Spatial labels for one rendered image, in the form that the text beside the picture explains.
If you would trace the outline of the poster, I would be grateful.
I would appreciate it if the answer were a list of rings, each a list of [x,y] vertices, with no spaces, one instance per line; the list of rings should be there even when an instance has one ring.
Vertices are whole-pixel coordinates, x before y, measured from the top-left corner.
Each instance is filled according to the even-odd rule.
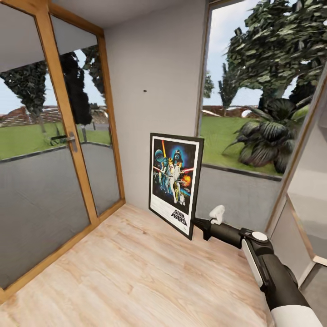
[[[149,209],[190,241],[204,140],[150,133]]]

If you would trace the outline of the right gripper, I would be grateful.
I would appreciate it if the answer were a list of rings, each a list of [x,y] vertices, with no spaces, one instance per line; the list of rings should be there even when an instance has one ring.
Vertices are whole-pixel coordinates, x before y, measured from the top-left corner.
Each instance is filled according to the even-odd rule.
[[[216,223],[211,223],[211,220],[195,218],[195,220],[191,219],[191,223],[196,227],[203,230],[203,239],[208,241],[212,236],[228,243],[228,233],[231,228],[230,225],[224,224],[223,222],[218,225]]]

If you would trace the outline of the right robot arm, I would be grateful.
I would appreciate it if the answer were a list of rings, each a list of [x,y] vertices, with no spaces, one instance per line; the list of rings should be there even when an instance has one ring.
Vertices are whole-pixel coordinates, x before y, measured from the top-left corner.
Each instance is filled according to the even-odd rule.
[[[237,248],[243,247],[248,263],[260,287],[275,322],[275,327],[323,327],[298,290],[294,271],[282,265],[274,254],[273,245],[266,234],[236,229],[224,224],[223,205],[209,213],[211,220],[195,218],[191,223],[203,230],[203,239],[212,236]],[[247,235],[246,232],[251,233]]]

